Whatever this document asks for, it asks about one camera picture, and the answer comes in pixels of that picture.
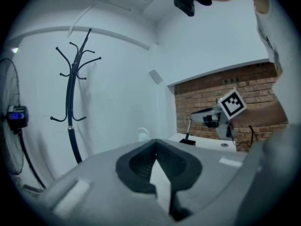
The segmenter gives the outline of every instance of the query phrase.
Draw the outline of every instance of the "person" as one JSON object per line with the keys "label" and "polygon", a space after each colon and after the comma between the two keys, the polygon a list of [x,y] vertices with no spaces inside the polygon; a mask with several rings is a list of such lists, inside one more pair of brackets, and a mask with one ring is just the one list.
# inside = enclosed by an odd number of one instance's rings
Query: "person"
{"label": "person", "polygon": [[[212,1],[197,0],[205,6]],[[257,31],[279,79],[273,86],[277,96],[271,104],[246,109],[231,120],[233,126],[270,126],[288,121],[301,124],[301,39],[297,28],[278,0],[253,0]]]}

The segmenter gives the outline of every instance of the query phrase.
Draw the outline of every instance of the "white table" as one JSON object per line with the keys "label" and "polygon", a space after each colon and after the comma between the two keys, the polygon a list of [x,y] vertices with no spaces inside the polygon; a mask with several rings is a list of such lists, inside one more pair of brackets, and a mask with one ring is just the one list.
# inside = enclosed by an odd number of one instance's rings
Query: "white table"
{"label": "white table", "polygon": [[[168,140],[180,142],[182,139],[185,139],[185,137],[186,134],[177,133],[174,136],[170,137]],[[236,152],[236,147],[232,141],[216,140],[195,136],[189,136],[188,140],[196,141],[196,147],[226,152]],[[221,144],[228,144],[228,147],[222,147]]]}

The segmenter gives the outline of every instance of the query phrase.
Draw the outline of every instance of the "red brick wall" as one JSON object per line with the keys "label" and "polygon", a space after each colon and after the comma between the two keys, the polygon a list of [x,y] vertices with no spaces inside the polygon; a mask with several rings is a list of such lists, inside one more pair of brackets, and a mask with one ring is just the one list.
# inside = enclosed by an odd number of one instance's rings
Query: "red brick wall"
{"label": "red brick wall", "polygon": [[[275,67],[271,63],[248,65],[236,69],[210,74],[175,86],[175,105],[177,130],[186,133],[191,113],[216,106],[216,99],[234,87],[241,93],[248,108],[268,105],[275,99],[272,86],[277,80]],[[286,124],[254,127],[258,140],[266,140],[274,131],[286,127]],[[235,128],[236,141],[251,142],[249,128]],[[201,123],[193,123],[190,134],[197,137],[218,139],[215,129],[209,129]],[[248,151],[242,143],[238,151]]]}

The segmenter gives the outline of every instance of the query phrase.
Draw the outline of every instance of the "camera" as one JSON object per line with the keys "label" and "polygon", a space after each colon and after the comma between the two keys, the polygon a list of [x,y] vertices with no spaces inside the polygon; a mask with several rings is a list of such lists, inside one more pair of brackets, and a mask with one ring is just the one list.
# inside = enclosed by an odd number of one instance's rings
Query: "camera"
{"label": "camera", "polygon": [[174,5],[182,10],[189,17],[193,17],[195,13],[194,0],[174,0]]}

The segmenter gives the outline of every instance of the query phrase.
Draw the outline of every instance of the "black coat rack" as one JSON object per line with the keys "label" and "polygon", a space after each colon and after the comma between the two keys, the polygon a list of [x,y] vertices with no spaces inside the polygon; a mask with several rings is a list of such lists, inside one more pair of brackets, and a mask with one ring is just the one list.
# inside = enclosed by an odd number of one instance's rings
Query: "black coat rack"
{"label": "black coat rack", "polygon": [[51,120],[54,120],[54,121],[57,121],[57,122],[63,122],[65,121],[67,118],[68,118],[68,134],[69,134],[69,139],[70,139],[70,143],[71,143],[71,147],[72,147],[72,150],[73,150],[73,153],[74,153],[74,156],[75,156],[75,159],[76,159],[76,162],[77,163],[80,163],[82,162],[82,159],[81,159],[81,156],[80,156],[80,153],[79,153],[79,148],[77,146],[77,141],[76,141],[76,137],[75,137],[75,131],[74,131],[74,126],[73,126],[73,121],[72,120],[75,120],[75,121],[82,121],[84,119],[86,119],[86,117],[83,117],[81,119],[75,119],[74,118],[74,115],[73,115],[73,97],[74,97],[74,87],[75,87],[75,81],[76,81],[76,78],[78,78],[79,80],[86,80],[87,78],[80,78],[78,73],[80,71],[80,69],[91,63],[91,62],[94,62],[96,60],[100,60],[102,59],[101,57],[99,58],[96,58],[96,59],[93,59],[91,61],[88,61],[84,64],[82,64],[81,66],[79,65],[80,64],[80,61],[81,61],[81,58],[83,56],[84,53],[86,52],[91,52],[91,53],[95,53],[94,51],[91,51],[91,50],[84,50],[84,47],[86,45],[86,42],[88,41],[88,37],[89,37],[89,34],[91,32],[91,28],[89,29],[89,32],[86,36],[86,39],[83,43],[83,45],[81,46],[81,48],[79,49],[79,47],[74,44],[74,43],[71,43],[72,45],[74,45],[77,49],[77,53],[76,53],[76,56],[75,56],[75,59],[74,59],[74,62],[73,64],[70,64],[69,60],[67,59],[67,57],[59,50],[58,47],[56,47],[56,50],[64,57],[64,59],[67,61],[68,65],[69,65],[69,74],[68,75],[65,75],[65,74],[62,74],[60,73],[61,76],[64,76],[64,77],[69,77],[68,79],[68,85],[67,85],[67,92],[66,92],[66,116],[63,120],[58,120],[54,117],[50,117]]}

